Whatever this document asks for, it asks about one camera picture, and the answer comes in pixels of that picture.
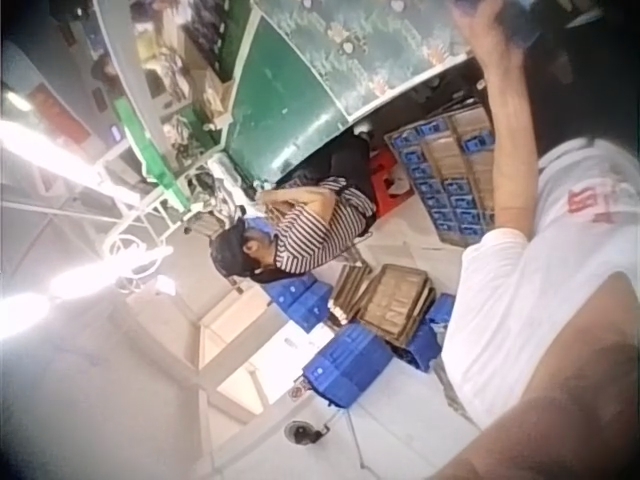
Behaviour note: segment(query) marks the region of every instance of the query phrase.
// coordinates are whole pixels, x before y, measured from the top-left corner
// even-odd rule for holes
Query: fluorescent light
[[[21,110],[23,112],[30,112],[31,110],[33,110],[31,104],[17,93],[9,90],[6,92],[6,96],[7,100],[9,100],[18,110]]]
[[[162,260],[173,253],[172,247],[146,250],[138,246],[91,265],[69,270],[51,281],[50,294],[56,298],[72,300],[94,295],[113,285],[119,277],[130,277],[132,271],[151,262]]]
[[[6,149],[40,168],[131,205],[140,203],[137,193],[105,180],[77,155],[19,123],[0,120],[0,140]]]
[[[35,293],[0,300],[0,340],[35,325],[47,316],[50,308],[47,297]]]
[[[122,133],[120,133],[120,129],[117,125],[111,125],[111,136],[116,142],[120,142],[122,140]]]
[[[177,292],[176,282],[166,275],[158,275],[156,278],[156,290],[160,293],[174,297]]]
[[[106,262],[86,265],[58,275],[51,281],[51,295],[64,300],[88,297],[103,288],[113,285],[118,279],[113,268]]]

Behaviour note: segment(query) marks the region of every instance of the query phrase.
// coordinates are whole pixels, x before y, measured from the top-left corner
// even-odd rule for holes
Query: red stool
[[[397,208],[413,195],[413,189],[399,196],[391,196],[387,191],[386,180],[391,176],[391,171],[396,166],[396,158],[389,148],[385,147],[371,158],[371,182],[376,195],[378,218]]]

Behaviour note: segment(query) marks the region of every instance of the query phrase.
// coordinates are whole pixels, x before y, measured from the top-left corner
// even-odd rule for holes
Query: striped shirt
[[[346,180],[340,177],[318,184],[336,192],[345,185]],[[276,231],[276,267],[299,274],[330,262],[362,234],[366,219],[375,211],[375,205],[355,188],[344,190],[337,198],[329,225],[304,205],[296,206]]]

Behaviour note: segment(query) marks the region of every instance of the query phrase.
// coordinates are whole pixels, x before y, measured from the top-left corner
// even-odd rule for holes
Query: forearm
[[[308,205],[310,203],[326,201],[327,198],[330,197],[335,197],[335,193],[328,188],[295,187],[262,192],[260,200],[264,203],[291,202]]]
[[[496,134],[496,225],[516,228],[530,238],[538,194],[538,152],[524,71],[487,73],[486,81]]]

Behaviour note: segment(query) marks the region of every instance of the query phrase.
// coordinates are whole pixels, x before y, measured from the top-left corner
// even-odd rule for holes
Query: blue plastic crate
[[[456,210],[460,223],[465,225],[482,225],[482,215],[478,210]]]
[[[410,128],[405,130],[391,139],[391,144],[396,150],[403,150],[407,147],[413,147],[420,143],[420,137],[418,133]]]
[[[451,201],[451,206],[455,209],[475,210],[478,208],[473,195],[452,195],[449,200]]]
[[[456,297],[454,295],[443,293],[427,311],[425,318],[429,323],[446,325],[451,320],[451,314],[453,313],[453,306],[455,303]]]
[[[444,118],[439,118],[429,123],[423,123],[416,127],[416,132],[421,138],[430,137],[432,135],[438,135],[449,131],[449,127]]]
[[[350,324],[311,359],[302,374],[319,396],[349,408],[392,359],[382,338],[362,325]]]
[[[431,362],[442,353],[438,335],[426,317],[420,321],[416,332],[404,348],[396,346],[390,346],[390,348],[396,357],[421,372],[428,372]]]
[[[262,288],[274,303],[286,310],[314,283],[316,283],[316,277],[309,273],[302,277],[267,283],[262,285]]]
[[[452,210],[430,210],[434,222],[455,222],[456,216]]]
[[[449,208],[449,200],[445,195],[421,195],[420,198],[429,209],[446,210]]]
[[[426,162],[422,150],[404,150],[400,152],[400,159],[407,165],[420,165]]]
[[[460,225],[460,233],[465,237],[482,237],[484,228],[480,225]]]
[[[458,225],[455,222],[434,222],[436,230],[445,233],[458,233]]]
[[[442,185],[438,180],[420,180],[416,182],[416,188],[424,195],[439,195],[443,193]]]
[[[468,154],[482,152],[493,148],[495,139],[491,132],[482,132],[475,137],[467,138],[462,142],[462,148]]]
[[[305,333],[329,317],[329,298],[333,287],[328,283],[316,282],[285,310],[287,317]]]
[[[471,194],[471,185],[466,178],[450,178],[442,182],[442,185],[449,195]]]
[[[415,180],[433,177],[433,171],[428,163],[408,166],[407,171],[409,176]]]

